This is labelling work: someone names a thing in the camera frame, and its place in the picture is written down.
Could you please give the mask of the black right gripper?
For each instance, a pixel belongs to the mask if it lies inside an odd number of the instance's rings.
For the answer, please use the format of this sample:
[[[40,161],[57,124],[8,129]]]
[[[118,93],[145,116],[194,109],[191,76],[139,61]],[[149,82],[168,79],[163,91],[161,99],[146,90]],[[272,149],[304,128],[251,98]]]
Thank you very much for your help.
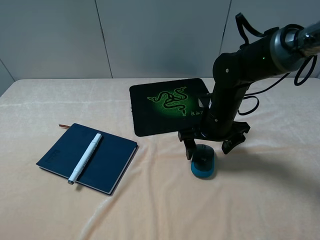
[[[221,149],[227,155],[232,149],[242,144],[250,130],[247,122],[216,118],[210,113],[202,116],[200,124],[178,132],[179,140],[184,143],[187,160],[191,160],[197,150],[194,139],[223,142]]]

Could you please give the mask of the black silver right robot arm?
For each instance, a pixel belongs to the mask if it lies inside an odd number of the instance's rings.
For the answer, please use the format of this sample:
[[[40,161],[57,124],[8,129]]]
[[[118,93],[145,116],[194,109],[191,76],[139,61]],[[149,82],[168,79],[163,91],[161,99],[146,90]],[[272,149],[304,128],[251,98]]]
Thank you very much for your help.
[[[187,159],[196,151],[196,139],[222,142],[224,154],[243,143],[250,126],[235,117],[250,85],[294,72],[319,52],[320,24],[315,23],[306,28],[297,24],[271,28],[237,52],[221,54],[213,64],[213,92],[199,97],[200,123],[178,132]]]

